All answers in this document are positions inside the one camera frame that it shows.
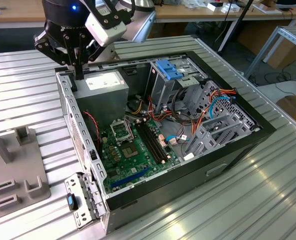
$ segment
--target robotic arm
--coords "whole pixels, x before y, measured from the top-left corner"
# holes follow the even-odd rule
[[[42,0],[45,30],[34,38],[35,48],[58,64],[70,66],[76,80],[84,78],[83,65],[93,62],[107,45],[123,36],[135,8],[142,8],[135,5],[135,0],[131,0],[129,11],[116,10],[110,0],[103,1]],[[151,0],[145,0],[143,7],[154,13]],[[149,24],[150,31],[153,21],[149,20],[145,24]],[[52,47],[53,42],[65,51]]]

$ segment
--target metal slotted tabletop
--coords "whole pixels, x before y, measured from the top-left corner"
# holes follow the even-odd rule
[[[296,239],[296,123],[206,44],[190,36],[118,42],[120,58],[195,51],[277,128],[240,164],[108,235],[107,239]],[[51,197],[0,218],[1,239],[100,239],[78,231],[64,179],[81,171],[60,107],[53,68],[31,50],[0,54],[0,134],[29,125],[38,135]]]

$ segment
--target wooden desk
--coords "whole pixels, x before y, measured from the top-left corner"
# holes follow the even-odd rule
[[[43,26],[45,16],[41,0],[0,0],[0,7],[7,6],[9,9],[2,10],[0,14],[0,28],[20,28],[38,25]],[[207,22],[222,21],[226,14],[222,12],[213,12],[205,7],[200,9],[188,9],[183,5],[179,6],[156,6],[157,23],[173,22]],[[264,14],[258,10],[248,12],[245,16],[246,21],[251,20],[278,20],[278,19],[296,19],[296,9],[283,14]],[[232,12],[228,15],[229,21],[235,21],[240,16],[240,12]]]
[[[179,6],[156,6],[157,23],[177,23],[177,22],[211,22],[224,20],[226,13],[213,12],[205,7],[200,9],[189,9],[183,5]],[[235,21],[242,13],[230,12],[227,20]],[[244,17],[245,21],[253,20],[278,20],[278,19],[295,19],[296,8],[291,12],[283,12],[283,14],[265,14],[259,10],[248,11]]]

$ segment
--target motherboard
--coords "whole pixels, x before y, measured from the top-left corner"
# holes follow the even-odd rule
[[[107,172],[104,180],[107,193],[135,184],[180,163],[172,148],[162,143],[162,132],[154,120],[123,123],[126,122],[113,123],[111,128],[100,134],[103,140],[101,159]],[[128,133],[132,139],[130,137],[120,142]]]

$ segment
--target blue tab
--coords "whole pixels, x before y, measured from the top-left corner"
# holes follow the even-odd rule
[[[166,59],[158,60],[156,61],[156,64],[159,69],[166,75],[168,80],[175,80],[183,77],[183,74],[179,73],[176,67]]]
[[[69,204],[72,205],[73,201],[72,201],[72,197],[71,196],[68,197],[68,201],[69,201]]]

